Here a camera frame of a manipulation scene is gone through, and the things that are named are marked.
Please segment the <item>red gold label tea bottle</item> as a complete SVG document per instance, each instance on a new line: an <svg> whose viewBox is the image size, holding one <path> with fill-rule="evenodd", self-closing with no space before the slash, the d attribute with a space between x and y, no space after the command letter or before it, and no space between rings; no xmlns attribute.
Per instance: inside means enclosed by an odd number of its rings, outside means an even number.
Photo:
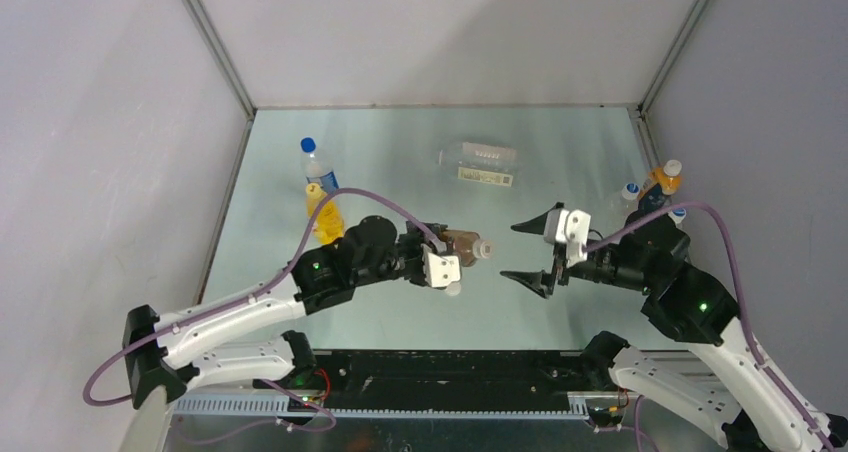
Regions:
<svg viewBox="0 0 848 452"><path fill-rule="evenodd" d="M463 268L472 267L479 260L473 253L473 245L482 238L478 233L465 230L446 229L441 238L453 247L453 253L459 257Z"/></svg>

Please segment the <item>white bottle cap with code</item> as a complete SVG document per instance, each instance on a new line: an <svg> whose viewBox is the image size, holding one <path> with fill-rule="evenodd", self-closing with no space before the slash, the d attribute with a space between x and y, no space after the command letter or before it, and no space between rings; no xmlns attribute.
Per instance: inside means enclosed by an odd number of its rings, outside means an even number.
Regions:
<svg viewBox="0 0 848 452"><path fill-rule="evenodd" d="M493 256L493 251L493 244L487 239L479 239L473 245L473 253L478 259L490 259Z"/></svg>

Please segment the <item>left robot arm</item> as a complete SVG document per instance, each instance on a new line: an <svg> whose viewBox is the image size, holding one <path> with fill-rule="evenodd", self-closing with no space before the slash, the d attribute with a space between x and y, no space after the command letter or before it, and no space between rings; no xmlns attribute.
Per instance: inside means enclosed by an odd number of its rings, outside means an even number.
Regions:
<svg viewBox="0 0 848 452"><path fill-rule="evenodd" d="M432 289L459 283L461 265L453 246L439 252L413 224L404 234L380 216L369 216L342 238L304 252L291 272L273 286L257 284L205 306L157 313L151 306L126 317L123 344L143 344L128 353L125 366L133 408L163 388L167 402L211 385L246 381L285 381L304 388L316 375L306 336L293 330L265 342L242 337L343 304L364 286L406 280Z"/></svg>

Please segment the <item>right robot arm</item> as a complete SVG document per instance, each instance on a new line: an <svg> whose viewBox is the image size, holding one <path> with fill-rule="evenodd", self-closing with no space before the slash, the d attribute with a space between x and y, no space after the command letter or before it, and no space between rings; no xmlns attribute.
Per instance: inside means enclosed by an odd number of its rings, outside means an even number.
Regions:
<svg viewBox="0 0 848 452"><path fill-rule="evenodd" d="M582 350L581 374L596 390L613 384L698 427L729 451L833 451L847 443L845 417L806 400L755 338L742 287L724 286L688 261L689 237L671 208L634 212L619 231L589 236L587 213L557 203L515 225L553 247L550 270L509 273L542 298L571 279L637 291L641 311L718 380L711 388L665 370L624 338L598 333Z"/></svg>

